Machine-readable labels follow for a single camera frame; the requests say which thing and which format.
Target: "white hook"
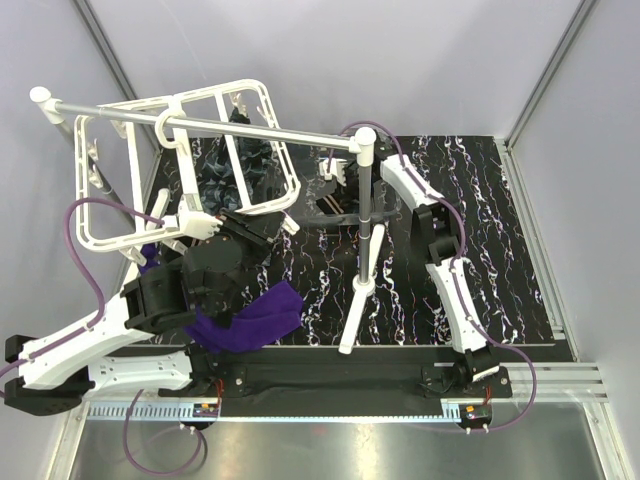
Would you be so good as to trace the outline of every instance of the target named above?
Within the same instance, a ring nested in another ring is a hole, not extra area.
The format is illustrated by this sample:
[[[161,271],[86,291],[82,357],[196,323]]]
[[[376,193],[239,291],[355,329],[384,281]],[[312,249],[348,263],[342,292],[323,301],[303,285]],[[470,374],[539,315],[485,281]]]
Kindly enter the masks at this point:
[[[158,137],[158,142],[164,148],[178,148],[180,142],[177,140],[169,140],[164,134],[164,124],[167,123],[171,117],[186,117],[187,114],[184,113],[184,110],[178,107],[168,107],[164,110],[160,115],[158,115],[158,119],[156,123],[153,125],[153,131],[156,133],[156,137]]]
[[[229,94],[229,98],[231,98],[231,105],[236,107],[241,115],[247,116],[247,106],[242,101],[242,93],[241,92],[233,92]]]
[[[269,125],[270,127],[273,126],[273,117],[271,115],[266,114],[262,110],[262,107],[260,107],[260,105],[256,107],[256,110],[258,110],[258,113],[260,114],[260,116],[264,118],[264,121],[267,122],[267,125]]]

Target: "white pipe connector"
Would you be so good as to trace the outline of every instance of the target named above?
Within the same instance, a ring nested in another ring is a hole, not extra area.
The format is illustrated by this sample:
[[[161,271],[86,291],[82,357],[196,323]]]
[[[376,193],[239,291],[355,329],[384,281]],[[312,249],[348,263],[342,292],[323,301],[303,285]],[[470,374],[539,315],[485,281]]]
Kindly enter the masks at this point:
[[[376,143],[376,132],[373,128],[362,127],[358,129],[354,138],[360,147],[358,165],[361,167],[370,167],[373,165],[373,145]]]
[[[47,117],[47,120],[53,125],[64,123],[64,117],[56,111],[56,103],[60,100],[51,97],[51,92],[44,87],[33,87],[29,92],[31,101],[37,104]]]

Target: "cable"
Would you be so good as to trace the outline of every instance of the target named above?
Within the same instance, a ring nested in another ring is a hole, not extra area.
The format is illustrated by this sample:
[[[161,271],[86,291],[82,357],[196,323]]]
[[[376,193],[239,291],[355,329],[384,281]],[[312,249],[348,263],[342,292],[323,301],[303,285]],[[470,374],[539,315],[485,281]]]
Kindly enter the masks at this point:
[[[470,317],[470,312],[469,309],[467,308],[467,305],[464,302],[464,297],[462,295],[462,290],[460,289],[460,284],[458,283],[458,278],[457,276],[453,273],[454,270],[454,262],[456,260],[459,260],[462,258],[462,255],[466,249],[466,245],[467,245],[467,237],[466,237],[466,233],[464,231],[464,221],[462,220],[462,216],[460,215],[460,213],[456,210],[456,208],[451,205],[451,203],[449,203],[446,199],[444,198],[440,198],[440,197],[436,197],[435,195],[431,195],[427,192],[426,188],[424,187],[424,185],[422,184],[422,182],[414,175],[413,171],[410,169],[407,169],[407,165],[406,162],[404,160],[404,153],[402,151],[402,147],[400,146],[400,142],[398,141],[398,139],[385,127],[383,127],[382,125],[380,125],[379,123],[376,122],[371,122],[371,121],[359,121],[359,122],[354,122],[351,123],[349,125],[347,125],[346,127],[344,127],[342,129],[342,132],[340,132],[340,135],[343,135],[348,129],[355,127],[357,125],[372,125],[374,127],[379,128],[380,130],[382,130],[384,133],[386,133],[389,138],[391,138],[391,141],[393,142],[393,144],[396,147],[396,150],[398,151],[398,155],[400,157],[400,165],[402,166],[403,170],[407,173],[407,175],[411,178],[411,180],[413,181],[413,183],[416,184],[416,186],[420,189],[420,191],[427,196],[427,198],[429,198],[430,200],[433,200],[435,202],[438,202],[442,205],[444,205],[447,210],[449,210],[451,212],[451,214],[453,215],[453,217],[456,220],[456,223],[458,224],[458,229],[460,230],[460,246],[458,248],[458,251],[456,252],[455,256],[451,259],[451,263],[450,265],[450,270],[452,270],[452,278],[453,278],[453,284],[455,286],[456,289],[456,293],[458,295],[458,299],[460,300],[460,304],[462,305],[462,309],[465,313],[465,316]],[[333,160],[333,149],[329,151],[329,167],[331,166],[331,162]],[[533,362],[531,361],[531,359],[529,358],[529,356],[524,353],[521,349],[514,347],[513,345],[506,345],[506,344],[502,344],[500,342],[495,341],[493,338],[491,338],[484,330],[483,328],[478,325],[476,322],[474,321],[470,321],[471,325],[473,326],[473,328],[476,329],[476,331],[482,335],[484,337],[484,339],[489,342],[491,345],[493,345],[496,348],[501,348],[503,350],[509,350],[512,351],[514,353],[516,353],[517,355],[519,355],[529,366],[529,370],[531,370],[531,396],[529,397],[529,401],[527,402],[527,405],[525,406],[525,408],[522,410],[522,412],[520,412],[514,419],[512,419],[511,421],[505,423],[504,425],[499,425],[497,427],[493,427],[491,430],[492,431],[501,431],[501,430],[505,430],[509,427],[512,427],[513,425],[516,425],[517,423],[519,423],[531,410],[531,407],[533,406],[533,403],[535,402],[536,399],[536,395],[538,392],[538,377],[536,375],[536,369],[535,366],[533,365]],[[429,428],[429,430],[433,430],[433,431],[440,431],[440,432],[446,432],[446,433],[451,433],[451,430],[445,430],[445,429],[438,429],[438,428]]]
[[[153,436],[151,436],[151,438],[148,438],[147,440],[145,440],[142,445],[140,446],[140,448],[133,450],[131,452],[131,455],[137,455],[138,453],[140,453],[142,450],[144,450],[146,447],[149,447],[150,445],[152,445],[153,443],[155,443],[157,440],[159,440],[160,438],[168,435],[169,433],[175,432],[176,430],[180,430],[180,426],[177,425],[172,425],[171,427],[167,427],[164,430],[160,430],[159,432],[155,433]],[[107,462],[107,463],[112,463],[112,464],[118,464],[118,463],[122,463],[127,461],[127,457],[119,457],[116,459],[112,459],[112,458],[107,458],[106,455],[104,455],[104,440],[102,439],[102,435],[98,434],[98,453],[100,454],[100,456],[102,457],[102,460]]]
[[[84,327],[80,327],[68,333],[64,337],[61,337],[58,340],[51,342],[50,344],[42,347],[40,350],[36,350],[35,352],[31,353],[31,355],[29,355],[28,360],[19,359],[5,366],[2,370],[0,370],[0,378],[2,378],[4,375],[9,373],[14,368],[18,368],[21,365],[24,365],[25,363],[27,363],[28,361],[35,360],[39,356],[44,355],[47,352],[50,352],[54,348],[57,348],[60,345],[64,345],[69,340],[73,340],[74,338],[76,338],[78,335],[81,335],[85,331],[91,330],[93,327],[95,327],[98,324],[100,320],[102,320],[102,317],[104,316],[104,310],[106,305],[106,302],[104,300],[104,294],[102,293],[100,286],[98,285],[96,280],[93,278],[93,276],[91,275],[87,267],[84,265],[84,263],[82,263],[82,260],[80,259],[80,256],[78,255],[78,252],[76,251],[75,247],[73,246],[73,242],[71,241],[71,227],[70,227],[71,217],[73,215],[73,212],[76,210],[76,208],[78,208],[80,205],[84,205],[85,203],[100,203],[102,205],[107,205],[117,210],[127,212],[131,215],[142,217],[148,222],[153,222],[158,225],[164,224],[164,221],[159,218],[151,217],[144,213],[138,212],[132,208],[126,207],[116,202],[112,202],[111,200],[105,200],[103,198],[92,198],[92,197],[81,198],[73,202],[71,205],[69,205],[69,207],[67,208],[64,214],[64,223],[63,223],[64,243],[67,246],[67,250],[69,251],[71,260],[73,260],[73,263],[75,263],[78,270],[80,270],[80,273],[82,274],[82,276],[85,278],[85,280],[87,281],[87,283],[89,284],[93,292],[96,294],[96,299],[98,300],[98,311],[96,312],[95,317],[89,320]],[[0,391],[0,397],[5,398],[4,392]]]
[[[487,397],[484,399],[483,404],[489,405],[489,401],[491,401],[491,385],[487,385],[487,388],[485,390],[487,392]]]
[[[181,467],[172,470],[170,472],[158,472],[155,470],[151,470],[149,468],[143,467],[142,465],[140,465],[135,458],[133,458],[133,455],[131,454],[131,451],[129,450],[129,443],[127,440],[127,433],[129,430],[129,420],[131,420],[131,415],[133,414],[133,408],[135,407],[136,403],[138,402],[138,399],[140,398],[140,395],[142,395],[142,392],[144,392],[144,390],[140,390],[136,396],[133,398],[133,401],[131,402],[131,405],[129,406],[129,408],[127,409],[127,414],[124,417],[124,427],[122,429],[122,446],[124,448],[124,454],[127,457],[127,460],[129,460],[129,463],[131,463],[131,465],[133,465],[135,468],[137,468],[139,471],[146,473],[147,475],[152,475],[154,477],[174,477],[176,475],[180,475],[182,473],[184,473],[184,471],[189,468],[193,462],[196,461],[196,458],[198,458],[198,454],[200,453],[200,449],[202,448],[202,444],[206,443],[206,440],[204,438],[204,435],[202,435],[202,433],[200,432],[200,430],[196,430],[195,428],[191,429],[191,432],[194,432],[196,434],[196,436],[198,437],[198,445],[196,446],[196,451],[193,453],[193,455],[191,456],[191,458],[189,460],[187,460],[187,462],[182,465]]]
[[[403,168],[406,166],[406,162],[404,160],[404,155],[402,153],[402,147],[400,146],[400,142],[391,133],[391,131],[388,128],[386,128],[384,125],[380,125],[378,122],[374,122],[372,120],[359,120],[357,122],[350,123],[349,125],[344,127],[338,135],[344,135],[347,130],[353,127],[357,127],[358,125],[369,125],[372,127],[376,127],[377,129],[382,130],[384,133],[386,133],[387,136],[393,142],[393,145],[396,147],[398,154],[400,155],[400,165],[402,165]],[[333,153],[334,153],[334,149],[332,148],[331,150],[329,150],[329,161],[327,162],[328,170],[331,170],[331,166],[333,165]]]

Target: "black table mat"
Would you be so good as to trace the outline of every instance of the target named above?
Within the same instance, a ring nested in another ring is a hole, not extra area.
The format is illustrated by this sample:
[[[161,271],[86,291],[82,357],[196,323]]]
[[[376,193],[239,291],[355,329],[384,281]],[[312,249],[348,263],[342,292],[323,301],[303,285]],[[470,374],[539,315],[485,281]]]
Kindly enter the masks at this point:
[[[431,185],[458,205],[465,220],[468,249],[465,271],[482,324],[489,334],[513,343],[553,343],[551,326],[492,137],[400,137],[405,154]],[[217,140],[192,140],[198,171]],[[317,176],[316,161],[326,153],[289,145],[303,184],[291,209],[296,217],[315,217],[315,199],[326,189]],[[175,211],[180,176],[175,152],[165,150],[151,199],[169,188]],[[377,187],[376,195],[390,192]],[[393,206],[388,203],[379,208]],[[258,269],[243,292],[247,305],[270,285],[287,280],[304,298],[302,328],[280,339],[279,345],[337,345],[344,327],[357,272],[357,227],[314,224],[295,236],[285,234],[275,247],[270,266]],[[410,261],[411,215],[406,206],[384,219],[387,234],[377,265],[375,294],[367,302],[358,334],[361,345],[442,344],[449,328],[435,285],[424,266]],[[170,332],[152,343],[182,343],[188,337]]]

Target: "silver metal pole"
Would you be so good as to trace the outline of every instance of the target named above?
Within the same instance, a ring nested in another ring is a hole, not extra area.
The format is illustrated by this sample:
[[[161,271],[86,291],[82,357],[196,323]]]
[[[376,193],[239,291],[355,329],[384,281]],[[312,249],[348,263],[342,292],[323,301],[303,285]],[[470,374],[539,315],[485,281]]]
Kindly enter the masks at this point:
[[[88,115],[91,117],[101,117],[109,120],[120,120],[145,125],[154,125],[158,120],[156,115],[150,113],[134,112],[112,107],[88,107],[57,102],[55,109],[58,113]],[[276,142],[291,142],[300,145],[334,148],[337,150],[349,150],[350,147],[353,146],[351,139],[337,135],[323,135],[319,133],[261,127],[258,125],[244,125],[241,123],[227,123],[200,118],[171,117],[165,122],[165,125],[172,128],[212,132],[220,135],[236,135],[238,137],[259,138]]]
[[[369,250],[371,247],[371,166],[359,167],[360,176],[360,271],[358,280],[369,281]]]
[[[73,130],[71,129],[71,126],[67,122],[62,122],[62,123],[57,123],[56,128],[62,134],[64,139],[71,145],[71,148],[75,150],[76,148],[75,135],[73,134]],[[122,203],[122,200],[120,200],[120,196],[118,196],[116,191],[113,189],[113,187],[109,183],[109,180],[107,180],[107,177],[104,176],[104,173],[102,173],[102,171],[100,170],[96,162],[93,161],[93,158],[89,157],[88,160],[89,160],[88,161],[89,168],[95,169],[95,171],[98,173],[98,175],[100,175],[100,178],[102,179],[102,188],[99,188],[98,190],[100,190],[100,192],[112,202],[118,203],[120,205],[124,205],[124,203]],[[135,231],[136,222],[134,221],[133,217],[129,215],[127,212],[123,212],[122,210],[118,210],[118,213]]]
[[[360,148],[358,153],[358,176],[360,193],[360,225],[358,236],[359,272],[358,283],[367,285],[369,278],[369,251],[371,250],[371,169],[373,168],[373,145],[376,132],[369,127],[361,127],[355,134],[355,141]]]

